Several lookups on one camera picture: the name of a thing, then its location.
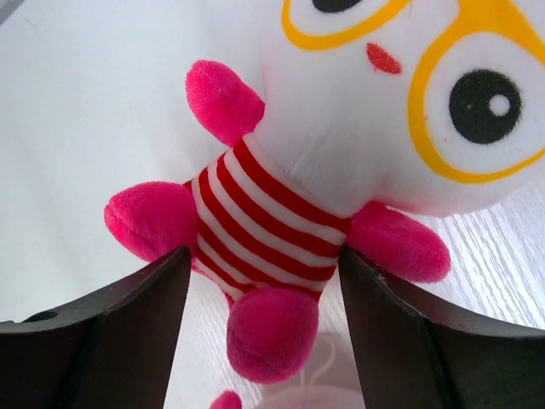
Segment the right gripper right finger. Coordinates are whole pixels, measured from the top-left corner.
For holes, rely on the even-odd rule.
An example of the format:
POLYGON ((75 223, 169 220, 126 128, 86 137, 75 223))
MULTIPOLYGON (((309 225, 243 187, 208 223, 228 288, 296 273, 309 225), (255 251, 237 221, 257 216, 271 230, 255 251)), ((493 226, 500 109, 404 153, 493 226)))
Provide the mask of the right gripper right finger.
POLYGON ((341 292, 368 408, 542 408, 544 332, 477 314, 346 247, 341 292))

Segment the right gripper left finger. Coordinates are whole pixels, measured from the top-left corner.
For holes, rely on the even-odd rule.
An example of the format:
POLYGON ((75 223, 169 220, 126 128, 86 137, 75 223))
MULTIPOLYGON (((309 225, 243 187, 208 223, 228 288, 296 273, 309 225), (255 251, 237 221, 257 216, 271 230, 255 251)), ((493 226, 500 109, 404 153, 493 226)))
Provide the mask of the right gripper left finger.
POLYGON ((191 273, 180 248, 84 297, 1 324, 3 408, 161 408, 191 273))

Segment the pink plush toy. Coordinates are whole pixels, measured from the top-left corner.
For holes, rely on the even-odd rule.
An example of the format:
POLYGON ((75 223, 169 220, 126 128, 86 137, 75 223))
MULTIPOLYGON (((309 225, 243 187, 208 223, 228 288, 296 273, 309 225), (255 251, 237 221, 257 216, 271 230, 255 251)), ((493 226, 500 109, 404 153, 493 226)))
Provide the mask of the pink plush toy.
POLYGON ((212 60, 186 76, 225 152, 104 219, 145 261, 189 249, 227 299, 232 368, 278 383, 311 353, 344 246, 439 281, 450 253, 416 217, 482 210, 544 166, 544 4, 277 1, 263 37, 264 95, 212 60))
POLYGON ((300 371, 299 384, 284 389, 277 394, 264 398, 256 409, 351 409, 365 408, 364 397, 361 392, 341 388, 338 386, 320 385, 318 380, 333 366, 336 360, 336 346, 330 334, 319 334, 318 340, 328 343, 329 355, 325 363, 321 364, 311 377, 307 377, 306 370, 300 371))

